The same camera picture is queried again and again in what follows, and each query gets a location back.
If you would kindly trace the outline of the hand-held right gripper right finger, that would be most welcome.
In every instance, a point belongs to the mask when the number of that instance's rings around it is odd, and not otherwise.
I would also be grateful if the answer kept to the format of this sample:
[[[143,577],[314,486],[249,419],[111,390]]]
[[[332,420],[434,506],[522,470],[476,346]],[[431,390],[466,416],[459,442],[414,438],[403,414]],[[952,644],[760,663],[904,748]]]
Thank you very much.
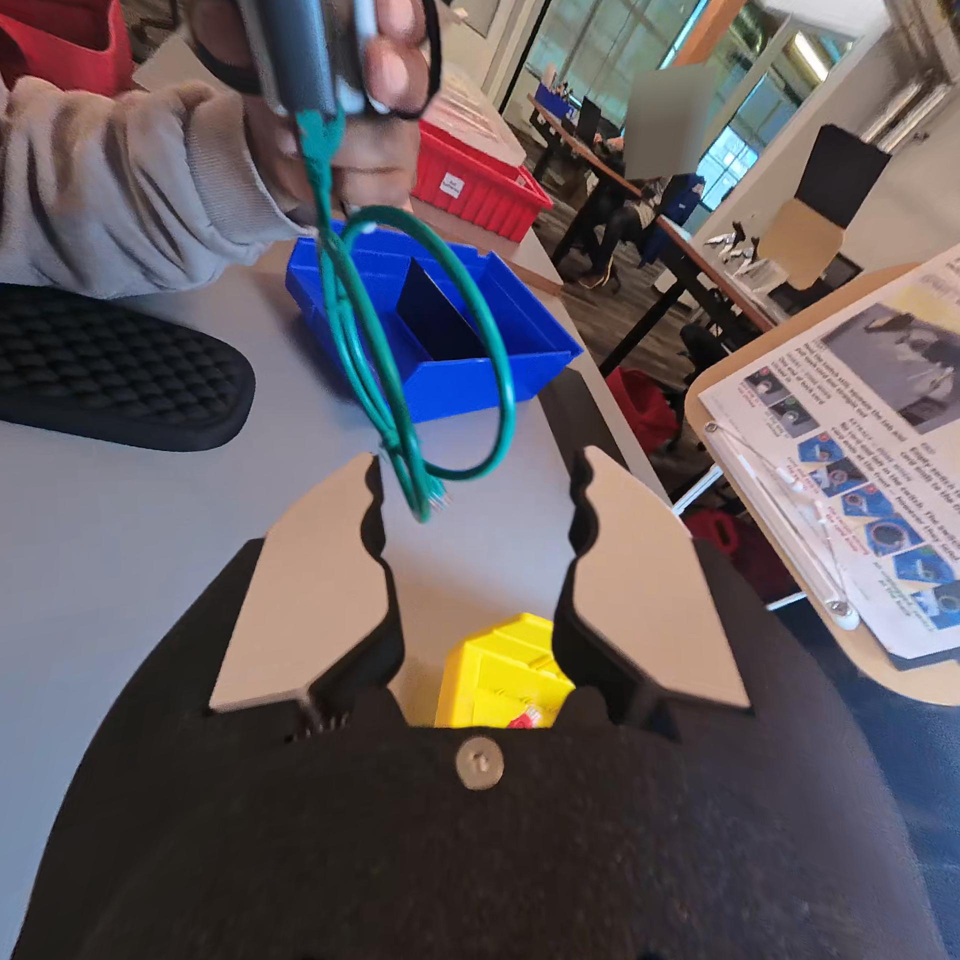
[[[554,658],[611,722],[671,722],[674,703],[752,704],[693,538],[666,503],[597,446],[574,455],[573,550]]]

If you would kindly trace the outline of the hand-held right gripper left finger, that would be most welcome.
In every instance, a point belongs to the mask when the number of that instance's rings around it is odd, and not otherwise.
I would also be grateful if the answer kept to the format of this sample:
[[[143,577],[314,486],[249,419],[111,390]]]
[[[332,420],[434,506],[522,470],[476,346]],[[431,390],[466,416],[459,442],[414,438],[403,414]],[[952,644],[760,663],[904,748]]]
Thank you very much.
[[[382,506],[379,458],[362,453],[284,511],[263,539],[212,712],[294,702],[349,714],[359,694],[389,686],[405,648]]]

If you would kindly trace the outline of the yellow plastic bin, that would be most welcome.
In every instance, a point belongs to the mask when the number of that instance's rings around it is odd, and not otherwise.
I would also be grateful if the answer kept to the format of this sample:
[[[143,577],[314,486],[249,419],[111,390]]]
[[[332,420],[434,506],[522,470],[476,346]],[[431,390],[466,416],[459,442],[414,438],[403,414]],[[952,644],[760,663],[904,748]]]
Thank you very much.
[[[574,690],[552,639],[553,623],[526,612],[463,639],[445,660],[434,727],[551,727]]]

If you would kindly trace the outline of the dark grey ethernet coupler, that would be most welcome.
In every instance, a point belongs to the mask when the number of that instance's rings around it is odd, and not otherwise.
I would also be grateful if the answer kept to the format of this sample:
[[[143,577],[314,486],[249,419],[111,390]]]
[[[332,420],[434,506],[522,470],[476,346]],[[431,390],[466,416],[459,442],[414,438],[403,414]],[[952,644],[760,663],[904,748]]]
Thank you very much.
[[[279,116],[366,113],[353,2],[240,1],[263,98]]]

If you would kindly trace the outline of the person's left forearm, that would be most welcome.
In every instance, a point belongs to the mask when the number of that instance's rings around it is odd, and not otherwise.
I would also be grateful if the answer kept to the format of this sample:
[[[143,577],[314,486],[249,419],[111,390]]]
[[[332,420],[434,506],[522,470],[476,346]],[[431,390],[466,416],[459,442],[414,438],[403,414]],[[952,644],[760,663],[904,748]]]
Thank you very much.
[[[95,299],[181,292],[309,233],[265,179],[235,93],[2,87],[1,282]]]

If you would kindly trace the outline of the person's left hand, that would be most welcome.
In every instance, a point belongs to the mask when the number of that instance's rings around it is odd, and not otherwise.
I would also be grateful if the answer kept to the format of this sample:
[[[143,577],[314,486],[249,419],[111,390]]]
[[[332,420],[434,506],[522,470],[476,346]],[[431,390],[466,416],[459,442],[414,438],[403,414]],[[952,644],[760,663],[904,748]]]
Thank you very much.
[[[379,33],[366,46],[366,81],[390,116],[348,119],[333,160],[332,195],[349,208],[408,210],[420,144],[417,114],[429,98],[426,11],[422,2],[375,3]],[[287,214],[316,209],[293,122],[260,98],[245,97],[246,141],[257,173]]]

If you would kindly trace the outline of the red bag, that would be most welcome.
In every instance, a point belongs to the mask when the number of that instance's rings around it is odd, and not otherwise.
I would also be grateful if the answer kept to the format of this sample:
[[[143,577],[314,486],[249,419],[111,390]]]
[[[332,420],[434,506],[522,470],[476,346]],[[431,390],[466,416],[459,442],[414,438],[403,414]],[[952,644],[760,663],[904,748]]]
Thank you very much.
[[[605,382],[644,453],[655,453],[674,440],[678,416],[652,377],[639,369],[618,367]]]

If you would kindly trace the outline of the printed instruction sheet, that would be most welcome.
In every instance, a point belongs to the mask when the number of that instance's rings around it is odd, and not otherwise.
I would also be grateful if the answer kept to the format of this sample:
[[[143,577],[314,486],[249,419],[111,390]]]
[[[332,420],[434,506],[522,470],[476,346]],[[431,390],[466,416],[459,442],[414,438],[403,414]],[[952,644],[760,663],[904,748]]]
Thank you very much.
[[[958,308],[954,246],[702,394],[796,567],[902,670],[958,660]]]

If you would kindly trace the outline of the wooden board stand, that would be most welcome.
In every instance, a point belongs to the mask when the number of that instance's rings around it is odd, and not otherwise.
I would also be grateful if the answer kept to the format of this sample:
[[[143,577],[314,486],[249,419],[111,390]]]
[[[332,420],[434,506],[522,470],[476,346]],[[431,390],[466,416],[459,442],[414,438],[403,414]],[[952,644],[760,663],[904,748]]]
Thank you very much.
[[[898,283],[903,276],[920,268],[921,263],[908,262],[861,273],[846,286],[829,294],[823,300],[762,333],[758,338],[742,346],[728,355],[724,361],[697,377],[684,402],[684,413],[687,422],[714,462],[708,474],[715,475],[717,479],[726,480],[798,586],[798,593],[783,601],[775,602],[771,610],[802,599],[808,600],[823,625],[861,674],[883,688],[909,699],[931,705],[957,707],[959,705],[959,665],[956,658],[900,670],[894,666],[892,660],[882,650],[882,644],[866,625],[860,622],[855,627],[846,629],[836,619],[834,610],[829,604],[823,602],[821,594],[817,592],[817,584],[809,583],[805,576],[807,571],[812,571],[812,562],[808,561],[806,566],[796,566],[788,549],[786,535],[771,527],[767,521],[762,503],[757,498],[761,492],[760,488],[754,482],[749,482],[747,487],[742,485],[741,481],[748,474],[746,463],[741,454],[730,451],[730,442],[721,438],[720,431],[710,426],[713,417],[702,399],[704,392],[720,381],[744,372],[763,354],[779,349],[834,314],[864,301],[892,283]]]

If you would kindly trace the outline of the blue plastic bin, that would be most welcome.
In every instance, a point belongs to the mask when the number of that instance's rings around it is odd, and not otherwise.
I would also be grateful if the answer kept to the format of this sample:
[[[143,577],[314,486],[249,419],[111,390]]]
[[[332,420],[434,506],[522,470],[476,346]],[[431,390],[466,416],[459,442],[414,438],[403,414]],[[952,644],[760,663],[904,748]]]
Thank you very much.
[[[483,295],[510,360],[514,397],[528,402],[584,349],[494,252],[453,243]],[[414,239],[377,229],[352,256],[393,353],[412,420],[498,406],[493,366],[464,299]]]

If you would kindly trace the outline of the black mesh wrist rest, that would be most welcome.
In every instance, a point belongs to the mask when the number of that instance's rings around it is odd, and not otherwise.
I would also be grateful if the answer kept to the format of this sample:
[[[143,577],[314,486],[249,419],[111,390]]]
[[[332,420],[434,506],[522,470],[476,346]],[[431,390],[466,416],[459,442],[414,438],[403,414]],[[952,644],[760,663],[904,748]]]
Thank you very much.
[[[207,333],[115,301],[1,288],[1,421],[142,450],[202,452],[245,426],[255,372]]]

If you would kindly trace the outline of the long wooden office desk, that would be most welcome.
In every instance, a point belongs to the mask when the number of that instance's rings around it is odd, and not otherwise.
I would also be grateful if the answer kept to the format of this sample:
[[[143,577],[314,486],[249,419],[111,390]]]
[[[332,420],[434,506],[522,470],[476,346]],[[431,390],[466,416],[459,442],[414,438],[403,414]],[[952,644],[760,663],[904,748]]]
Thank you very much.
[[[632,199],[643,199],[643,189],[638,182],[619,174],[616,167],[611,167],[595,152],[591,143],[566,129],[563,119],[555,115],[544,102],[531,94],[527,96],[527,100],[537,117],[534,126],[541,134],[546,130],[553,133],[552,136],[544,137],[547,145],[534,168],[537,182],[541,181],[550,158],[557,153],[561,143],[573,156],[586,162],[603,180],[615,185],[619,193]],[[747,324],[750,330],[767,332],[774,330],[778,323],[775,309],[765,307],[753,298],[742,278],[735,277],[733,266],[722,262],[715,248],[706,243],[698,244],[666,214],[660,215],[655,225],[663,231],[665,237],[663,264],[674,273],[674,283],[659,296],[625,338],[599,364],[599,372],[603,377],[611,375],[625,361],[684,293],[690,294],[706,316],[726,332],[738,327],[738,319],[733,313],[735,308],[741,311],[742,323]]]

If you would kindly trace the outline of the cardboard piece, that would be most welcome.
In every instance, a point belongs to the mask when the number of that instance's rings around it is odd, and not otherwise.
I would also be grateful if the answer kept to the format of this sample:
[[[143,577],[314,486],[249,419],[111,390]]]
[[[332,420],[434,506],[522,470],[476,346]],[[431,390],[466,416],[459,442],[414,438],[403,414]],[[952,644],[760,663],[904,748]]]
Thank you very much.
[[[846,228],[798,198],[789,198],[759,238],[759,259],[773,262],[790,286],[803,291],[817,282],[840,252]]]

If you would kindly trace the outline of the red plastic bin with label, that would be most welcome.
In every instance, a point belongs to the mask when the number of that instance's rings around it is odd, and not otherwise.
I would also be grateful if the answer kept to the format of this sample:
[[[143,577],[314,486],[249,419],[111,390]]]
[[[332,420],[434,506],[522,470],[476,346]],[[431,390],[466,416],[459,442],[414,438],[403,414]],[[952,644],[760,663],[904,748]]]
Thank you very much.
[[[514,243],[553,208],[523,164],[501,161],[424,119],[418,129],[415,199]]]

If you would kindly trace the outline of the black panel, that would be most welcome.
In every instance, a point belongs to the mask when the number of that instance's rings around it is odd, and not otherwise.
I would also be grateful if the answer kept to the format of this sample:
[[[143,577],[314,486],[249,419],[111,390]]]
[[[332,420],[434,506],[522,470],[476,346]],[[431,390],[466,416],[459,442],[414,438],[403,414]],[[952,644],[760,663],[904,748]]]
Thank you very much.
[[[840,229],[849,228],[892,156],[834,124],[820,127],[794,198]]]

